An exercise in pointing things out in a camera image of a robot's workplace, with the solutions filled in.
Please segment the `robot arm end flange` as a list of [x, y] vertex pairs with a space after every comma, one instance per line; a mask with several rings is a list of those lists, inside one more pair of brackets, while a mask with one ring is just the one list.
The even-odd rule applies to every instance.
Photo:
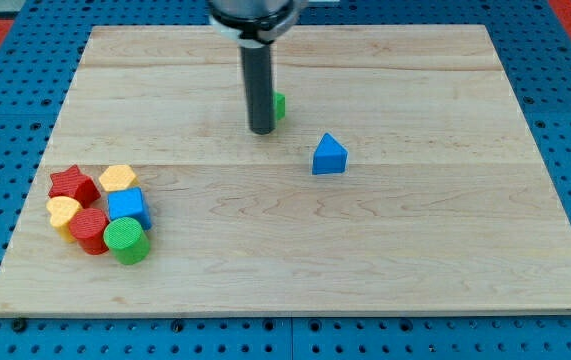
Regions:
[[240, 47], [271, 45], [288, 32], [307, 7], [307, 0], [208, 0], [209, 21], [223, 37]]

